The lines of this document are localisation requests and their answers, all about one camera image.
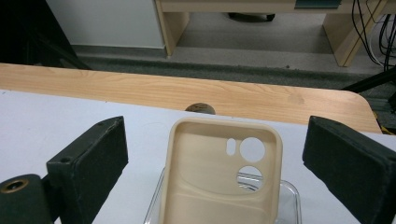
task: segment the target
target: camera cutout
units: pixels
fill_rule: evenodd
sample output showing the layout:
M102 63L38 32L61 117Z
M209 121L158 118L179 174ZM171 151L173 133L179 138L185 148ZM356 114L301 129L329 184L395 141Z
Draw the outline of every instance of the camera cutout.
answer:
M262 188L263 176L256 167L244 166L239 170L236 181L239 188L252 192Z
M255 137L246 138L239 148L242 157L246 161L257 162L265 155L265 146L261 140Z

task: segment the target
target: wooden tabletop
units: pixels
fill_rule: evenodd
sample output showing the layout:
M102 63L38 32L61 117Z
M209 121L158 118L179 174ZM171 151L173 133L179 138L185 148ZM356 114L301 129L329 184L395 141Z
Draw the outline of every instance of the wooden tabletop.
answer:
M0 63L0 89L185 110L212 105L218 115L307 124L311 115L381 133L367 101L349 91Z

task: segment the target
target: black foam block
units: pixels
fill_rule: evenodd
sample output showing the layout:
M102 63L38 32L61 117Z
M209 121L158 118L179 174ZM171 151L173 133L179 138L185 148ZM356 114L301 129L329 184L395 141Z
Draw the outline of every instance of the black foam block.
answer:
M311 117L303 161L359 222L394 219L395 151L340 122Z
M103 120L47 162L62 223L92 223L128 163L123 117Z

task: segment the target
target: beige phone case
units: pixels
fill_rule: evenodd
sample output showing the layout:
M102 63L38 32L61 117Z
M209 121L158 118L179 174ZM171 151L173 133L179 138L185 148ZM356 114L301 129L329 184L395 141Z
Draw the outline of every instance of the beige phone case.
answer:
M262 144L262 158L249 157L254 148L244 144L246 139ZM247 146L244 153L242 145ZM280 136L267 125L198 118L178 121L169 139L160 223L274 223L281 162ZM259 189L238 184L243 167L261 173Z

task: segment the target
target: wooden table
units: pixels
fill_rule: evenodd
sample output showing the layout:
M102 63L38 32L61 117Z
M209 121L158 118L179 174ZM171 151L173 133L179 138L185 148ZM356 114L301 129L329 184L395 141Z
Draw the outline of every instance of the wooden table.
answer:
M343 0L337 9L294 8L295 0L156 0L156 5L168 55L172 55L183 34L190 12L325 13L323 27L334 57L340 66L349 66L361 46L351 19L353 1ZM372 15L366 1L361 1L363 20L355 15L358 27L364 25L367 32L374 25L372 17L396 12L396 0L369 0L367 6Z
M0 89L185 110L212 105L218 115L307 124L311 115L381 133L368 103L349 91L159 77L0 63Z

